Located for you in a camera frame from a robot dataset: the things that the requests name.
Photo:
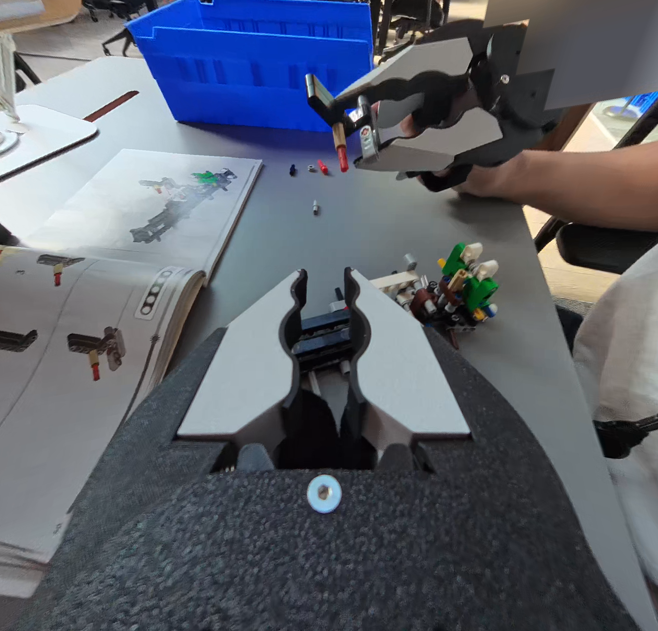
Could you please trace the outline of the person's white shirt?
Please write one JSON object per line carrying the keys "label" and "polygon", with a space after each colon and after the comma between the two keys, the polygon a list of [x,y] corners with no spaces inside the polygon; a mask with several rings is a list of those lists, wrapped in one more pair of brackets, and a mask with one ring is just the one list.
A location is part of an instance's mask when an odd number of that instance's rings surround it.
{"label": "person's white shirt", "polygon": [[[573,359],[600,421],[657,415],[657,247],[604,293],[576,334]],[[607,466],[647,580],[657,586],[657,432]]]}

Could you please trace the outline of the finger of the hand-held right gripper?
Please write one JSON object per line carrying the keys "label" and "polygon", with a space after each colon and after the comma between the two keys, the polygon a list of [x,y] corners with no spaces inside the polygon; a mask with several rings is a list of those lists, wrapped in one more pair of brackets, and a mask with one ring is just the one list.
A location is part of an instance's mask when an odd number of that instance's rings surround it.
{"label": "finger of the hand-held right gripper", "polygon": [[420,109],[423,96],[382,100],[373,125],[360,130],[361,157],[355,166],[363,171],[395,173],[398,179],[449,168],[460,156],[503,138],[498,120],[481,107],[467,109],[447,127],[428,127],[414,136],[403,132],[402,121]]}
{"label": "finger of the hand-held right gripper", "polygon": [[352,83],[335,97],[334,108],[352,108],[360,96],[374,104],[417,94],[455,94],[467,87],[472,59],[467,38],[414,44]]}

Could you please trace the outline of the person's right forearm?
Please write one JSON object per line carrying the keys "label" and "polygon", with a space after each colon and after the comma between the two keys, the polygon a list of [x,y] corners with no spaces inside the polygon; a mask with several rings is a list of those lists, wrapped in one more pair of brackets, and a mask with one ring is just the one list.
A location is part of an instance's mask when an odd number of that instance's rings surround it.
{"label": "person's right forearm", "polygon": [[571,223],[657,231],[657,143],[608,152],[522,152],[519,202]]}

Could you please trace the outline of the person's right hand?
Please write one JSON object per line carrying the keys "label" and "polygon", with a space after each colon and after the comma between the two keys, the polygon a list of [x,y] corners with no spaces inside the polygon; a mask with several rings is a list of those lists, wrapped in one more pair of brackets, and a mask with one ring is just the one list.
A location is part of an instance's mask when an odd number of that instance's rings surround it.
{"label": "person's right hand", "polygon": [[496,167],[473,166],[464,182],[453,190],[481,199],[522,201],[532,190],[534,157],[529,150]]}

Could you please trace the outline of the light wooden board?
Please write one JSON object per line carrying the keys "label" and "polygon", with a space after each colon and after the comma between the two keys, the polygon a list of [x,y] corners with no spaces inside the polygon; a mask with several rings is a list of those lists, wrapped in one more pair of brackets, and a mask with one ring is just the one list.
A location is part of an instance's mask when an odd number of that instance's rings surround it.
{"label": "light wooden board", "polygon": [[82,9],[82,0],[41,0],[44,11],[38,15],[1,22],[1,32],[17,34],[62,25],[72,21]]}

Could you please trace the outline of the white monitor stand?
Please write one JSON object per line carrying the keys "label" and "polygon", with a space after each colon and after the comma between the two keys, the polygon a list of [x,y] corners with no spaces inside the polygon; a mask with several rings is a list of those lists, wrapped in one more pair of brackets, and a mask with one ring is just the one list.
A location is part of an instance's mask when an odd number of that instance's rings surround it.
{"label": "white monitor stand", "polygon": [[1,35],[1,180],[94,138],[94,123],[35,104],[16,105],[14,41]]}

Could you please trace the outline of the lego instruction booklet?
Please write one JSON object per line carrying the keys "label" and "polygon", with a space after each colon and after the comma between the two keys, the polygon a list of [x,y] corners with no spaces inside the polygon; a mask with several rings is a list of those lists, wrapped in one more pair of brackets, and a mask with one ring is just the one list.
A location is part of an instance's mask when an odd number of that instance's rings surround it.
{"label": "lego instruction booklet", "polygon": [[30,598],[78,493],[162,380],[263,167],[121,150],[1,248],[1,595]]}

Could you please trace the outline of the blue plastic bin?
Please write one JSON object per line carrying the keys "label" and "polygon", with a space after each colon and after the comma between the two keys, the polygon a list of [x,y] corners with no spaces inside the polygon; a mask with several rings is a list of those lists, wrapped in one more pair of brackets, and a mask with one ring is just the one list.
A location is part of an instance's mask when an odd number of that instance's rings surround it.
{"label": "blue plastic bin", "polygon": [[175,120],[330,132],[305,76],[337,96],[373,66],[368,6],[177,0],[127,24]]}

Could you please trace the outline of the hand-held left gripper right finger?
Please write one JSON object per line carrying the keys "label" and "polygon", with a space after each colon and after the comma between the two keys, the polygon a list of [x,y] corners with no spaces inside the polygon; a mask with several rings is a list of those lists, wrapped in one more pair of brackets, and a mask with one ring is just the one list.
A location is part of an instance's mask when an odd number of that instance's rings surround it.
{"label": "hand-held left gripper right finger", "polygon": [[471,430],[424,327],[355,268],[344,271],[353,356],[343,435],[376,451],[469,439]]}

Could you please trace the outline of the brown wooden panel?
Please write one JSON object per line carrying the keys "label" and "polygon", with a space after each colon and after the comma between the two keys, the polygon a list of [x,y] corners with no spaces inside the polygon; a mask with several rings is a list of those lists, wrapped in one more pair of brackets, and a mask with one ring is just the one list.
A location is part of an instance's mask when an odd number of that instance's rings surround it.
{"label": "brown wooden panel", "polygon": [[542,143],[541,149],[550,152],[563,150],[576,134],[594,105],[594,103],[590,103],[569,108],[561,122],[549,135],[547,135],[546,140]]}

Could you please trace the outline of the partly built lego model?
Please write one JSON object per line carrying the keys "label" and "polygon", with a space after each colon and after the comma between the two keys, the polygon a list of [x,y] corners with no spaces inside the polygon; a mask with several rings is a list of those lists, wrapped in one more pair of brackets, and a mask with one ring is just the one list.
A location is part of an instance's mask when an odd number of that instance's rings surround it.
{"label": "partly built lego model", "polygon": [[[496,260],[481,261],[482,251],[480,242],[456,244],[448,258],[438,260],[441,275],[436,280],[419,274],[416,258],[406,254],[403,272],[370,283],[458,350],[459,333],[473,332],[498,313],[492,298],[499,288],[494,279],[499,265]],[[348,304],[341,288],[335,288],[334,294],[328,313],[302,321],[301,338],[293,347],[305,384],[318,396],[322,395],[318,372],[337,368],[346,377],[353,354]]]}

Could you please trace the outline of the black lego piece with red axle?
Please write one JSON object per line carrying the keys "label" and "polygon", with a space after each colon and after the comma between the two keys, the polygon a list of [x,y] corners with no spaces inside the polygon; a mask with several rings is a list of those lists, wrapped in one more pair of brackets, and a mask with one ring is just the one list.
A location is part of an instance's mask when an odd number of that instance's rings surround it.
{"label": "black lego piece with red axle", "polygon": [[373,100],[368,97],[368,87],[369,83],[358,81],[354,87],[334,97],[315,74],[305,76],[308,106],[332,131],[341,173],[350,168],[347,138],[352,134],[358,135],[361,147],[361,157],[355,160],[355,166],[374,166],[380,160],[376,112]]}

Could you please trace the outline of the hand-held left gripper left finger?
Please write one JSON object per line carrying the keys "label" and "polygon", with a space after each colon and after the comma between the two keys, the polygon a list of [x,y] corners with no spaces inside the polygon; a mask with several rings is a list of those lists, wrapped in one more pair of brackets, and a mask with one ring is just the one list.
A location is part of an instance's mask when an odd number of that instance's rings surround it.
{"label": "hand-held left gripper left finger", "polygon": [[226,328],[179,439],[281,443],[300,424],[299,341],[308,274],[294,270]]}

